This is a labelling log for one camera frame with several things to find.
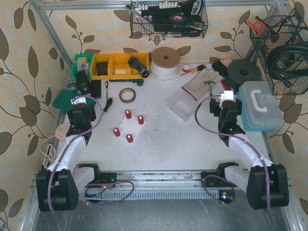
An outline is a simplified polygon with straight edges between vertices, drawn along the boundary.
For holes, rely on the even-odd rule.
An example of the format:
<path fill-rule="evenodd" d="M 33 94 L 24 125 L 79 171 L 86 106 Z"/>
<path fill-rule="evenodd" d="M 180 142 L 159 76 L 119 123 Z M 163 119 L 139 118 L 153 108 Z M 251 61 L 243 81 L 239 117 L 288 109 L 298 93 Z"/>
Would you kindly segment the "short red spring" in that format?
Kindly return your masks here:
<path fill-rule="evenodd" d="M 140 125 L 143 125 L 144 124 L 144 118 L 143 118 L 143 116 L 138 116 L 138 123 L 140 124 Z"/>
<path fill-rule="evenodd" d="M 126 138 L 127 138 L 127 142 L 128 142 L 128 143 L 133 143 L 134 139 L 133 139 L 133 136 L 132 136 L 131 134 L 128 134 L 128 135 L 126 136 Z"/>

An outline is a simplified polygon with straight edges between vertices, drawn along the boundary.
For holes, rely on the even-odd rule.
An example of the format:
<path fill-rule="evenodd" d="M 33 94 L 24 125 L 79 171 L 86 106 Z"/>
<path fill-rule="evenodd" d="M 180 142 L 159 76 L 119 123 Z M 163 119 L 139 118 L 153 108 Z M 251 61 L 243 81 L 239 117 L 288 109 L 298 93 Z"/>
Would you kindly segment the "large black orange screwdriver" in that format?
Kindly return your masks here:
<path fill-rule="evenodd" d="M 108 111 L 108 109 L 110 108 L 110 106 L 113 104 L 113 98 L 112 97 L 110 97 L 107 101 L 106 101 L 106 105 L 105 105 L 105 107 L 104 107 L 104 109 L 103 109 L 103 111 L 104 112 L 107 112 Z"/>

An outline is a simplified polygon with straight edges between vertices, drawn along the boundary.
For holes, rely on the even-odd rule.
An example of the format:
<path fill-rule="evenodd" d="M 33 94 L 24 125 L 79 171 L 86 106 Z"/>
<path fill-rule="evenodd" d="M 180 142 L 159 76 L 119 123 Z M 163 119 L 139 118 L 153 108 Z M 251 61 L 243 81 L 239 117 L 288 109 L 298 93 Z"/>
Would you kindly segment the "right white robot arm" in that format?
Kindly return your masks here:
<path fill-rule="evenodd" d="M 242 103 L 226 100 L 223 103 L 210 100 L 210 112 L 218 117 L 219 138 L 233 149 L 245 165 L 245 169 L 235 162 L 219 164 L 216 174 L 236 184 L 246 193 L 254 210 L 284 207 L 289 204 L 286 168 L 261 155 L 256 148 L 241 138 L 245 131 L 237 124 Z"/>

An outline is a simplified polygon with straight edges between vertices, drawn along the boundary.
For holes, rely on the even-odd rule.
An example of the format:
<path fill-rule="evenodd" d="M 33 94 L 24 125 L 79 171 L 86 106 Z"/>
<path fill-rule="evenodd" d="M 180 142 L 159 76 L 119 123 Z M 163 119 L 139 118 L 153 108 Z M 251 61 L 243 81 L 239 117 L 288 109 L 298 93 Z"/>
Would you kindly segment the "large red spring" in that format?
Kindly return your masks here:
<path fill-rule="evenodd" d="M 121 134 L 118 128 L 114 128 L 114 129 L 113 129 L 113 133 L 114 133 L 114 135 L 115 135 L 116 137 L 119 137 L 120 134 Z"/>
<path fill-rule="evenodd" d="M 126 111 L 125 111 L 125 115 L 126 115 L 126 118 L 127 118 L 127 119 L 131 119 L 131 118 L 132 118 L 132 115 L 131 115 L 131 111 L 130 111 L 130 110 L 126 110 Z"/>

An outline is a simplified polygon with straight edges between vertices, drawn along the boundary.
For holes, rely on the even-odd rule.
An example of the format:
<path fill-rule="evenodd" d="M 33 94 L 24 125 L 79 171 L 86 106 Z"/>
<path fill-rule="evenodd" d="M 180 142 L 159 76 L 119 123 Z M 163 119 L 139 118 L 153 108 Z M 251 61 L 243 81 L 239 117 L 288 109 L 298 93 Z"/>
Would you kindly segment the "white peg base plate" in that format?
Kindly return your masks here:
<path fill-rule="evenodd" d="M 123 120 L 121 121 L 121 123 L 119 124 L 118 128 L 120 131 L 120 136 L 116 137 L 113 134 L 113 137 L 122 141 L 123 143 L 129 144 L 129 145 L 133 145 L 134 142 L 137 140 L 138 135 L 140 134 L 142 128 L 144 127 L 144 125 L 146 124 L 146 120 L 144 119 L 144 124 L 140 125 L 138 123 L 138 116 L 132 115 L 131 119 L 127 119 L 126 116 L 124 116 Z M 126 136 L 128 134 L 131 134 L 133 136 L 133 143 L 128 143 L 127 142 L 127 138 Z"/>

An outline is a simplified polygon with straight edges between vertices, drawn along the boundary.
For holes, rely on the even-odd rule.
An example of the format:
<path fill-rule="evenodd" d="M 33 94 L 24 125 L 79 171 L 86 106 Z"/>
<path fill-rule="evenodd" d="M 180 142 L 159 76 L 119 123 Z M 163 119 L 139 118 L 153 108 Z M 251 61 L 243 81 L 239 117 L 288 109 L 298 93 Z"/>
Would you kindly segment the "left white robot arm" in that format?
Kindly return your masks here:
<path fill-rule="evenodd" d="M 100 176 L 97 164 L 86 164 L 74 171 L 92 135 L 91 123 L 96 119 L 94 107 L 78 103 L 67 115 L 70 127 L 65 134 L 64 148 L 55 162 L 36 176 L 38 205 L 42 212 L 74 210 L 80 191 Z"/>

